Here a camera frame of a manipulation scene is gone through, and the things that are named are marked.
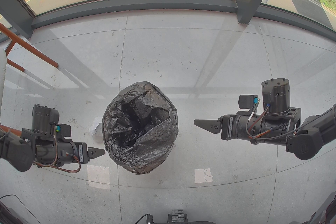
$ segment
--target cylindrical motor housing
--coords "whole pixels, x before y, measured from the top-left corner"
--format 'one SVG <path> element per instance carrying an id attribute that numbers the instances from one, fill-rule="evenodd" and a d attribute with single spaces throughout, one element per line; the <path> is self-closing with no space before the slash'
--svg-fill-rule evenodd
<path id="1" fill-rule="evenodd" d="M 261 84 L 264 110 L 270 104 L 266 115 L 279 116 L 286 114 L 291 106 L 288 79 L 270 79 Z"/>

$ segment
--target black trash bag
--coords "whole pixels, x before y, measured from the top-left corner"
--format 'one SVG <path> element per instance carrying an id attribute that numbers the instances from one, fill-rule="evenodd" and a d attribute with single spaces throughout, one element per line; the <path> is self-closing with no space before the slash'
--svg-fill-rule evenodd
<path id="1" fill-rule="evenodd" d="M 178 132 L 175 106 L 149 82 L 123 89 L 103 116 L 105 149 L 117 165 L 135 174 L 163 163 Z"/>

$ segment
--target white label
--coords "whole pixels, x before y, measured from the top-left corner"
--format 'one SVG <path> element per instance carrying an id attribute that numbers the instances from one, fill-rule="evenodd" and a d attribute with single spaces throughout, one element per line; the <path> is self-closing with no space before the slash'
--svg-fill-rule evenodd
<path id="1" fill-rule="evenodd" d="M 233 117 L 230 117 L 230 124 L 229 124 L 229 135 L 227 136 L 228 138 L 231 137 L 231 133 L 232 133 L 232 121 L 233 121 Z"/>
<path id="2" fill-rule="evenodd" d="M 84 162 L 83 160 L 83 146 L 82 145 L 78 145 L 78 150 L 79 150 L 79 162 Z"/>

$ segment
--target gray floor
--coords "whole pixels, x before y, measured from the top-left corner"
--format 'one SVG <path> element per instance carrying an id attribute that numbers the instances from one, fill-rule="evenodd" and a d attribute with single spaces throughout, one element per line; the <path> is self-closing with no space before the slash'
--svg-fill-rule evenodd
<path id="1" fill-rule="evenodd" d="M 336 188 L 335 142 L 301 161 L 282 146 L 226 142 L 193 125 L 236 113 L 239 95 L 261 96 L 261 82 L 271 77 L 290 80 L 291 105 L 302 108 L 302 119 L 323 113 L 336 100 L 332 41 L 268 20 L 239 25 L 235 14 L 153 10 L 64 21 L 36 29 L 30 42 L 59 67 L 16 45 L 8 58 L 26 71 L 7 66 L 2 124 L 29 128 L 32 106 L 44 104 L 72 126 L 74 141 L 103 148 L 90 126 L 137 81 L 157 85 L 179 122 L 169 157 L 147 175 L 108 155 L 71 175 L 36 167 L 20 173 L 0 160 L 0 196 L 18 195 L 41 223 L 132 224 L 145 213 L 158 223 L 177 208 L 190 221 L 303 222 Z M 36 223 L 14 197 L 3 202 Z"/>

